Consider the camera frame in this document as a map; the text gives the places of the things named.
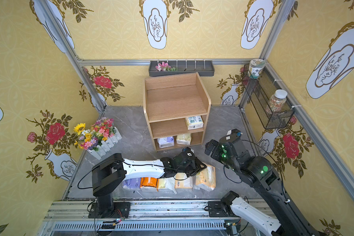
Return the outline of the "pale yellow tissue pack bottom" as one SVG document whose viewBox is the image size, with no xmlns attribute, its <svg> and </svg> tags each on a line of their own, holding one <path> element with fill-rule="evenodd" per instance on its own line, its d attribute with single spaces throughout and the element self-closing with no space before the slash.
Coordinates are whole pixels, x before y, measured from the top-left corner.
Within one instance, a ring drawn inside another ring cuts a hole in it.
<svg viewBox="0 0 354 236">
<path fill-rule="evenodd" d="M 192 140 L 192 136 L 190 133 L 180 134 L 176 137 L 176 143 L 179 145 L 190 145 Z"/>
</svg>

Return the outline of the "cream tissue pack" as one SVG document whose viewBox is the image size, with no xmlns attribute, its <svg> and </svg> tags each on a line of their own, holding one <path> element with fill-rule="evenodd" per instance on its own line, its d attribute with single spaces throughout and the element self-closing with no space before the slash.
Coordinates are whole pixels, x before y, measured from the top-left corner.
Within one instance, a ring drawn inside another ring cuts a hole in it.
<svg viewBox="0 0 354 236">
<path fill-rule="evenodd" d="M 195 176 L 195 189 L 211 192 L 216 188 L 216 168 L 208 165 Z"/>
</svg>

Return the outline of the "green white tissue pack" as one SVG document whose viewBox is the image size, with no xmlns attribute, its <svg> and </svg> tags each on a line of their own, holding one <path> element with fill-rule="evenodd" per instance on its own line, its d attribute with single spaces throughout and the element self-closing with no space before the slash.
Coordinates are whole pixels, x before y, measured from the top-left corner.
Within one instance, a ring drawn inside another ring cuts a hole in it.
<svg viewBox="0 0 354 236">
<path fill-rule="evenodd" d="M 193 116 L 185 118 L 188 130 L 203 128 L 204 122 L 201 116 Z"/>
</svg>

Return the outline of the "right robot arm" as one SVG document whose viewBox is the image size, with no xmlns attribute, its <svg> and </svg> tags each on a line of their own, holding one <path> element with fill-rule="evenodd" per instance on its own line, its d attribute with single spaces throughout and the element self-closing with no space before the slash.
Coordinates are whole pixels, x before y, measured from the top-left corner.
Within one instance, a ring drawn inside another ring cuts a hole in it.
<svg viewBox="0 0 354 236">
<path fill-rule="evenodd" d="M 234 171 L 243 183 L 253 188 L 268 204 L 275 218 L 251 206 L 236 193 L 229 192 L 222 202 L 234 215 L 245 219 L 266 236 L 324 235 L 300 212 L 273 165 L 262 156 L 249 154 L 238 130 L 219 141 L 206 143 L 205 154 Z"/>
</svg>

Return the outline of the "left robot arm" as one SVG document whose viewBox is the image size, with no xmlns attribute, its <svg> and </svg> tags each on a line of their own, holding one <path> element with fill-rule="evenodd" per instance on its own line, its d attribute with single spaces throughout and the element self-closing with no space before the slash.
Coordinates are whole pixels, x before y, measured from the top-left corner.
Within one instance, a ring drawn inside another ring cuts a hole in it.
<svg viewBox="0 0 354 236">
<path fill-rule="evenodd" d="M 114 190 L 127 180 L 174 178 L 177 174 L 193 177 L 207 168 L 190 148 L 184 148 L 175 157 L 162 157 L 151 161 L 125 159 L 115 153 L 95 165 L 92 170 L 92 193 L 95 202 L 88 210 L 91 219 L 129 216 L 130 203 L 115 203 Z"/>
</svg>

